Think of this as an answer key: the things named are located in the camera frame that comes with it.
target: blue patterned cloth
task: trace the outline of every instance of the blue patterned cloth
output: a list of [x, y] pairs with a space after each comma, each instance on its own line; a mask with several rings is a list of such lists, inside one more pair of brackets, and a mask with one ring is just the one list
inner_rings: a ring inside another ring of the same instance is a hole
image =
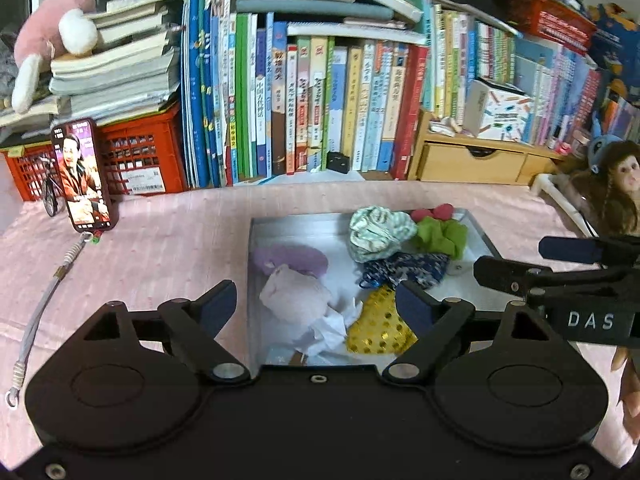
[[367, 262], [364, 264], [360, 287], [378, 288], [387, 284], [396, 290], [398, 283], [412, 280], [427, 290], [444, 279], [449, 259], [448, 255], [440, 253], [396, 253], [384, 260]]

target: green cloth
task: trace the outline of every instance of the green cloth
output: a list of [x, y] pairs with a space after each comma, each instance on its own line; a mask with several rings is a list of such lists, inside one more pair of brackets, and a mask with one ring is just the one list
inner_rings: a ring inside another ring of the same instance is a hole
[[349, 253], [358, 263], [383, 260], [400, 250], [417, 227], [407, 213], [377, 205], [358, 209], [349, 222]]
[[436, 220], [427, 216], [418, 222], [415, 243], [424, 253], [443, 253], [459, 260], [465, 252], [466, 225], [457, 220]]

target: doll hair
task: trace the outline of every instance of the doll hair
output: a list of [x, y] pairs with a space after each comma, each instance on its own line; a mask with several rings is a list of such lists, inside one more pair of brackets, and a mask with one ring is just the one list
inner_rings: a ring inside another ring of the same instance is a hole
[[615, 183], [615, 171], [628, 156], [640, 162], [640, 146], [632, 140], [612, 142], [603, 148], [597, 167], [572, 176], [572, 184], [588, 200], [598, 222], [598, 234], [622, 235], [638, 227], [638, 211], [633, 199]]

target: wooden organizer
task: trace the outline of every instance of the wooden organizer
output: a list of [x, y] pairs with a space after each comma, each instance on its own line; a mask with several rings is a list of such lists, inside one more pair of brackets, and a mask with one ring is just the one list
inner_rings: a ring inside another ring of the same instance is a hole
[[564, 159], [541, 146], [434, 134], [430, 119], [431, 113], [423, 111], [408, 180], [529, 186], [538, 174], [554, 173]]

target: drawer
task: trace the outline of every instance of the drawer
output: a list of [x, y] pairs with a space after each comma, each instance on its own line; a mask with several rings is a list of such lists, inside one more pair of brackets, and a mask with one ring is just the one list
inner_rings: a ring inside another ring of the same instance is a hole
[[424, 182], [516, 184], [525, 157], [504, 150], [429, 142], [418, 174]]

